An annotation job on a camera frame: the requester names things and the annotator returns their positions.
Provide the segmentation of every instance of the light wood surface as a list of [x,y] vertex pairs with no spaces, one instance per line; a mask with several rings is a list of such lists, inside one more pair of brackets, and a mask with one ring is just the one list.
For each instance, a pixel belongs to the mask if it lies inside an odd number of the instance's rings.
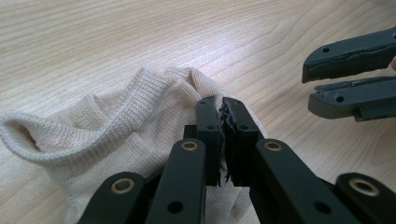
[[[142,66],[193,66],[231,89],[317,175],[333,182],[359,172],[396,190],[396,119],[318,118],[308,95],[334,81],[301,83],[314,49],[394,26],[391,0],[5,0],[0,113],[46,117],[89,92],[122,89]],[[3,143],[0,177],[0,223],[62,222],[63,190]]]

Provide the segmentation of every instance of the beige knit sweater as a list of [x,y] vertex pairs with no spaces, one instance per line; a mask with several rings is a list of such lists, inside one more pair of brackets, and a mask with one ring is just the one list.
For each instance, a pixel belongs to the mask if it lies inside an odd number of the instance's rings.
[[[141,69],[126,90],[88,95],[48,118],[3,116],[0,135],[9,150],[46,168],[64,187],[64,223],[76,223],[109,176],[123,171],[147,176],[163,167],[184,125],[195,124],[196,102],[208,96],[215,96],[218,108],[223,96],[232,97],[194,69],[163,74]],[[252,214],[248,189],[224,178],[221,188],[206,188],[205,223],[257,222]]]

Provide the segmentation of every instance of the table surface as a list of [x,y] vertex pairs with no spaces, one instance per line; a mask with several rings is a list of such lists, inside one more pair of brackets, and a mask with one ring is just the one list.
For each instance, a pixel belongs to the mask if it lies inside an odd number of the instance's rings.
[[[125,87],[142,66],[192,66],[249,105],[316,175],[348,172],[396,190],[396,119],[356,123],[307,110],[323,80],[305,58],[396,25],[395,1],[1,1],[0,113],[46,117],[87,93]],[[390,69],[345,80],[389,75]],[[63,190],[0,143],[1,223],[59,223]]]

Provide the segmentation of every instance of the knitted fabric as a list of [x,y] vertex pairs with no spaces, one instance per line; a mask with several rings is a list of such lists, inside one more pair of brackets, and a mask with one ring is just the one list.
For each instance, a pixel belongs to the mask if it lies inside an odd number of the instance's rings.
[[[9,150],[43,166],[63,186],[64,223],[76,223],[102,182],[119,172],[148,176],[162,168],[184,125],[195,124],[195,105],[214,96],[219,109],[231,94],[194,69],[159,74],[141,69],[124,91],[88,95],[48,118],[11,114],[0,119]],[[260,122],[250,113],[261,128]],[[232,183],[206,187],[205,222],[257,221],[248,189]]]

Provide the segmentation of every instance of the knit texture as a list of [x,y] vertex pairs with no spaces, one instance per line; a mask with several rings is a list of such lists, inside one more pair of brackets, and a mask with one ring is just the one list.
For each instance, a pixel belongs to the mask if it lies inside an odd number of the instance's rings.
[[[162,168],[184,125],[196,123],[197,101],[209,96],[218,109],[223,96],[233,97],[195,69],[171,68],[162,74],[141,69],[124,91],[88,95],[48,118],[3,116],[0,135],[9,150],[43,166],[63,186],[64,223],[76,223],[111,175],[148,176]],[[220,188],[206,188],[206,223],[257,222],[251,214],[248,189],[224,183],[224,177]]]

